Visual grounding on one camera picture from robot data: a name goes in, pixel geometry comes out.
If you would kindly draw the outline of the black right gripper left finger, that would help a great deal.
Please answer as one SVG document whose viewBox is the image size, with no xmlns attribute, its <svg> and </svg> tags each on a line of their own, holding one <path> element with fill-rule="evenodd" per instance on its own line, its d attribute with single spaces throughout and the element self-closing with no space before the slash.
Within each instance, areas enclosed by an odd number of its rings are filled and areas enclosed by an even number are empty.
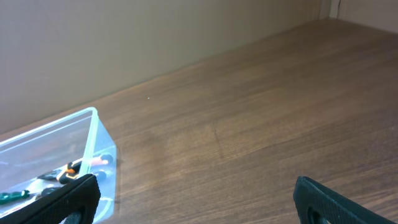
<svg viewBox="0 0 398 224">
<path fill-rule="evenodd" d="M 1 218 L 4 224 L 93 223 L 100 200 L 97 178 L 86 174 Z"/>
</svg>

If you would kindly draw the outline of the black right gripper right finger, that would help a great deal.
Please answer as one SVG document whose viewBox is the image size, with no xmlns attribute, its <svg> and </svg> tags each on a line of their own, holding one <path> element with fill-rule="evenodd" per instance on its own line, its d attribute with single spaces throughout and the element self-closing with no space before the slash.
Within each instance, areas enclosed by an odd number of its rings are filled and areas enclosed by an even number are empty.
<svg viewBox="0 0 398 224">
<path fill-rule="evenodd" d="M 306 176 L 297 178 L 293 198 L 301 224 L 394 224 Z"/>
</svg>

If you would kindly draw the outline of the orange black pliers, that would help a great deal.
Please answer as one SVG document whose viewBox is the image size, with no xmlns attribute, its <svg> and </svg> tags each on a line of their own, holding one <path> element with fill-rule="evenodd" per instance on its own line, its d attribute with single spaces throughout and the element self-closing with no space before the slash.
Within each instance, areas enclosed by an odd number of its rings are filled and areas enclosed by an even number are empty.
<svg viewBox="0 0 398 224">
<path fill-rule="evenodd" d="M 58 168 L 46 172 L 40 176 L 38 179 L 57 181 L 60 184 L 68 184 L 79 178 L 81 171 L 83 159 L 78 159 L 73 162 Z M 108 166 L 114 163 L 114 157 L 109 153 L 100 154 L 99 156 L 88 159 L 88 164 L 90 166 Z"/>
</svg>

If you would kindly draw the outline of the green handled screwdriver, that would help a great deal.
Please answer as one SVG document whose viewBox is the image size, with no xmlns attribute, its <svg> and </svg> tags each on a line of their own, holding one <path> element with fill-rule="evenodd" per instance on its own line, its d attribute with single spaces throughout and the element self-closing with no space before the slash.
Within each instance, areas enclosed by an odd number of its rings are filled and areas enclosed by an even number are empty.
<svg viewBox="0 0 398 224">
<path fill-rule="evenodd" d="M 18 192 L 3 192 L 0 193 L 0 204 L 5 205 L 11 202 L 15 202 L 17 200 L 21 199 L 26 199 L 30 197 L 30 191 L 29 190 L 22 190 Z"/>
</svg>

